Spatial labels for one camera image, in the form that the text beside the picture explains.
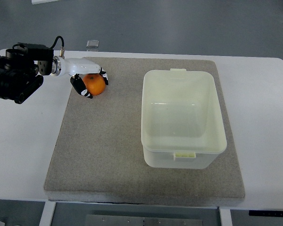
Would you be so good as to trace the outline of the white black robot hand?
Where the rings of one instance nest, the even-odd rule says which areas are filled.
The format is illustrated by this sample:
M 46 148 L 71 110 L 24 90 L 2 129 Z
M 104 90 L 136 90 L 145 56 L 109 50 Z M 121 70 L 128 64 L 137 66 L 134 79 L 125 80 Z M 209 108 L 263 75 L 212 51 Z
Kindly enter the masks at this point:
M 75 91 L 84 97 L 92 99 L 92 94 L 86 87 L 80 75 L 99 74 L 108 85 L 108 75 L 101 66 L 85 58 L 68 58 L 54 56 L 52 63 L 52 76 L 70 75 L 70 82 Z

